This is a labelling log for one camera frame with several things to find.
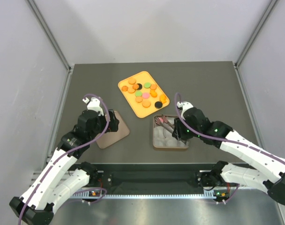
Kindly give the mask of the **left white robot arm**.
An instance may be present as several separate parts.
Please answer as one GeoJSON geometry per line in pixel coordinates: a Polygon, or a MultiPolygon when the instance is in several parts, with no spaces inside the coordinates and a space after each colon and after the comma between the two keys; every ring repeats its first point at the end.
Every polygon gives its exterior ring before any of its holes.
{"type": "Polygon", "coordinates": [[[91,143],[107,132],[117,132],[119,120],[114,110],[108,116],[95,110],[84,110],[73,130],[66,133],[49,163],[20,197],[13,197],[9,206],[18,217],[18,224],[48,225],[58,209],[82,187],[98,182],[97,168],[87,162],[78,165],[64,182],[61,179],[91,143]]]}

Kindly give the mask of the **metal tongs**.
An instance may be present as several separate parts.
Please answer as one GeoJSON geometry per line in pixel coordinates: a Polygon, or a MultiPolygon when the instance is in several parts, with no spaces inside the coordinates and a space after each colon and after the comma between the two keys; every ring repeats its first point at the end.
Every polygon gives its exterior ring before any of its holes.
{"type": "Polygon", "coordinates": [[[164,128],[163,135],[164,135],[165,139],[166,138],[175,138],[175,139],[177,139],[177,137],[173,137],[172,136],[172,133],[174,131],[174,125],[172,123],[170,123],[170,121],[168,120],[168,118],[166,116],[164,116],[164,115],[155,116],[155,118],[154,118],[154,128],[155,127],[163,127],[164,128]],[[157,122],[156,121],[157,117],[162,118],[164,123],[157,122]]]}

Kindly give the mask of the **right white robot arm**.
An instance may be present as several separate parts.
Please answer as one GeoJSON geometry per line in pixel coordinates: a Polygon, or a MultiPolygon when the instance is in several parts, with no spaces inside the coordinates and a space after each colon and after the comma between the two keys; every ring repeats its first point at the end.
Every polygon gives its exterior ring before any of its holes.
{"type": "Polygon", "coordinates": [[[285,206],[285,159],[277,157],[248,141],[229,125],[211,122],[189,102],[177,102],[174,135],[183,141],[194,137],[241,159],[250,168],[219,161],[209,176],[217,185],[236,183],[253,187],[285,206]]]}

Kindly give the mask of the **round orange biscuit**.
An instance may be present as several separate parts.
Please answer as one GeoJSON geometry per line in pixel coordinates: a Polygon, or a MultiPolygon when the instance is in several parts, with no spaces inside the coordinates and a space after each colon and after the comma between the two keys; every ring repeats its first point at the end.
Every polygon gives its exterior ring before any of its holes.
{"type": "Polygon", "coordinates": [[[144,101],[142,102],[142,105],[143,105],[144,108],[149,108],[150,105],[151,105],[151,102],[148,101],[148,100],[144,100],[144,101]]]}

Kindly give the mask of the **orange flower cookie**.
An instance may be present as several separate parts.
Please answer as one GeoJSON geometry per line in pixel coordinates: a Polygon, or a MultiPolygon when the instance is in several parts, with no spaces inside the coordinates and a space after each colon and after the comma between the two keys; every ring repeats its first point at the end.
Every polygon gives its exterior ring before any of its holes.
{"type": "Polygon", "coordinates": [[[136,101],[137,103],[141,103],[141,102],[143,101],[143,98],[142,98],[141,96],[136,97],[136,98],[135,98],[135,101],[136,101]]]}

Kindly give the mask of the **green cookie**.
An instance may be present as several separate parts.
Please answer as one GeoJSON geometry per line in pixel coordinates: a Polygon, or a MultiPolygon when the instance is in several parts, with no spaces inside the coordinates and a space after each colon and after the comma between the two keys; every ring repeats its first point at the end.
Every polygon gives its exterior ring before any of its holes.
{"type": "Polygon", "coordinates": [[[149,89],[150,87],[151,87],[151,83],[149,83],[149,82],[146,82],[146,83],[144,83],[144,87],[146,88],[146,89],[149,89]]]}
{"type": "Polygon", "coordinates": [[[143,94],[143,93],[142,93],[141,91],[139,91],[139,90],[135,92],[135,96],[136,96],[136,97],[141,97],[142,94],[143,94]]]}

